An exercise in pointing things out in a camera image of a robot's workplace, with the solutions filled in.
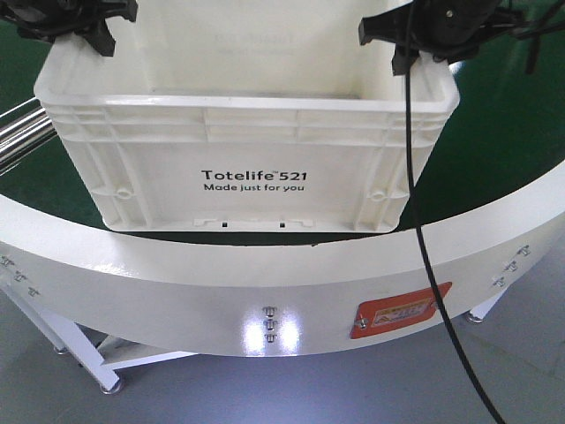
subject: green conveyor belt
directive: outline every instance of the green conveyor belt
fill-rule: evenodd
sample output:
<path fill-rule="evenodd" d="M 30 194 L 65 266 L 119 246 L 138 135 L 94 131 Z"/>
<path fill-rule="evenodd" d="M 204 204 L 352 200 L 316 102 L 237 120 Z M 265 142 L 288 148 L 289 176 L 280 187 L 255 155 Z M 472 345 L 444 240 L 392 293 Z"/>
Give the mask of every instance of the green conveyor belt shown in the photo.
<path fill-rule="evenodd" d="M 515 2 L 537 5 L 548 2 Z M 49 47 L 0 23 L 0 110 L 31 97 Z M 529 43 L 507 36 L 485 45 L 456 74 L 461 103 L 418 182 L 424 223 L 462 214 L 514 192 L 565 159 L 565 32 L 543 38 L 538 67 L 525 75 Z M 105 228 L 59 140 L 0 177 L 0 193 L 76 223 Z M 411 227 L 405 209 L 398 231 Z M 363 234 L 142 233 L 194 243 L 310 244 Z"/>

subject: metal bolt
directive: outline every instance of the metal bolt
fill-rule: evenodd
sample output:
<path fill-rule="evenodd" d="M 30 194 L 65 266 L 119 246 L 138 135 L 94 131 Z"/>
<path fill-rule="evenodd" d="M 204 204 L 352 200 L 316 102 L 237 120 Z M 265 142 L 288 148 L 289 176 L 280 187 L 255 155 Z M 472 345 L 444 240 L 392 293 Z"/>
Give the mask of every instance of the metal bolt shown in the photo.
<path fill-rule="evenodd" d="M 23 281 L 23 280 L 27 280 L 27 277 L 24 276 L 21 272 L 16 271 L 16 275 L 14 276 L 14 280 L 16 280 L 17 282 Z"/>
<path fill-rule="evenodd" d="M 511 263 L 509 263 L 506 268 L 504 269 L 505 271 L 511 271 L 514 272 L 518 269 L 518 266 L 516 265 L 516 261 L 512 261 Z"/>
<path fill-rule="evenodd" d="M 465 314 L 465 320 L 467 320 L 467 322 L 470 322 L 471 324 L 480 324 L 483 322 L 482 318 L 473 315 L 471 311 Z"/>
<path fill-rule="evenodd" d="M 10 258 L 8 258 L 8 256 L 0 256 L 0 265 L 5 266 L 6 268 L 8 268 L 10 265 L 15 265 L 13 261 L 10 260 Z"/>
<path fill-rule="evenodd" d="M 275 320 L 266 320 L 263 322 L 265 324 L 265 328 L 267 329 L 267 331 L 274 331 L 275 330 L 275 325 L 278 323 Z"/>
<path fill-rule="evenodd" d="M 504 277 L 503 276 L 499 276 L 496 280 L 494 280 L 493 285 L 497 285 L 498 287 L 504 287 L 506 285 L 506 282 L 504 281 Z"/>
<path fill-rule="evenodd" d="M 369 320 L 367 320 L 366 318 L 361 318 L 361 319 L 355 321 L 355 326 L 359 327 L 360 329 L 366 329 L 368 323 L 369 323 Z"/>
<path fill-rule="evenodd" d="M 264 307 L 263 312 L 267 318 L 273 318 L 275 316 L 276 307 Z"/>
<path fill-rule="evenodd" d="M 531 253 L 530 245 L 526 245 L 518 250 L 517 254 L 521 254 L 522 256 L 527 256 Z"/>
<path fill-rule="evenodd" d="M 33 287 L 27 287 L 27 294 L 29 294 L 32 298 L 34 298 L 36 295 L 41 294 L 41 293 L 39 293 Z"/>
<path fill-rule="evenodd" d="M 59 349 L 58 347 L 53 346 L 53 351 L 55 351 L 57 355 L 66 355 L 69 352 L 69 349 L 66 347 Z"/>

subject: black clamp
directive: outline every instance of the black clamp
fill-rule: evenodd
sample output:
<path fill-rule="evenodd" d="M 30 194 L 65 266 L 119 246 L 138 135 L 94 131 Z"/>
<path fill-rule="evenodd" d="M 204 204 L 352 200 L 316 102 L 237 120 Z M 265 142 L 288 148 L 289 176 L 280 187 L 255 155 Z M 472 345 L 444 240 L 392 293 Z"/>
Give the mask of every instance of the black clamp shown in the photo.
<path fill-rule="evenodd" d="M 3 0 L 0 19 L 18 27 L 23 38 L 54 42 L 59 35 L 82 36 L 102 56 L 114 56 L 116 40 L 107 18 L 137 18 L 135 0 Z"/>
<path fill-rule="evenodd" d="M 410 66 L 418 52 L 433 54 L 437 61 L 449 63 L 475 57 L 481 44 L 524 25 L 521 11 L 497 7 L 501 0 L 416 0 L 412 4 L 387 11 L 359 24 L 359 41 L 365 45 L 371 40 L 393 42 L 394 75 L 404 75 L 406 55 Z M 405 51 L 406 27 L 411 7 L 413 26 L 411 51 Z"/>

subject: grey floor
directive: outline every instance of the grey floor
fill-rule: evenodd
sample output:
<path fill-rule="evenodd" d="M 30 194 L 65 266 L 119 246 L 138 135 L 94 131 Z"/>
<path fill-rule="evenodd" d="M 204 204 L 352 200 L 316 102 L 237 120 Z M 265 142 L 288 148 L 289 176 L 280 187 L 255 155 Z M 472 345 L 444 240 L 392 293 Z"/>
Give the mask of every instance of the grey floor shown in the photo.
<path fill-rule="evenodd" d="M 455 319 L 508 424 L 565 423 L 565 238 L 479 326 Z M 492 422 L 442 326 L 350 352 L 195 356 L 123 372 L 104 396 L 0 294 L 0 423 Z"/>

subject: metal roller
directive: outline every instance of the metal roller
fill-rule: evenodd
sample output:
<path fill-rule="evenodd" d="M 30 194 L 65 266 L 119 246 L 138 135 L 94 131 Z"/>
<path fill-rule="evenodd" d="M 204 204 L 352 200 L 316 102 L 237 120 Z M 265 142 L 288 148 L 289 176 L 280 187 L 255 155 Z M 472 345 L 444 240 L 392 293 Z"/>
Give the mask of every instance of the metal roller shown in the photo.
<path fill-rule="evenodd" d="M 35 102 L 35 99 L 8 110 L 0 118 L 10 115 L 16 117 L 18 112 L 32 102 Z M 26 155 L 55 136 L 57 132 L 42 107 L 35 108 L 0 128 L 0 175 L 14 168 Z"/>

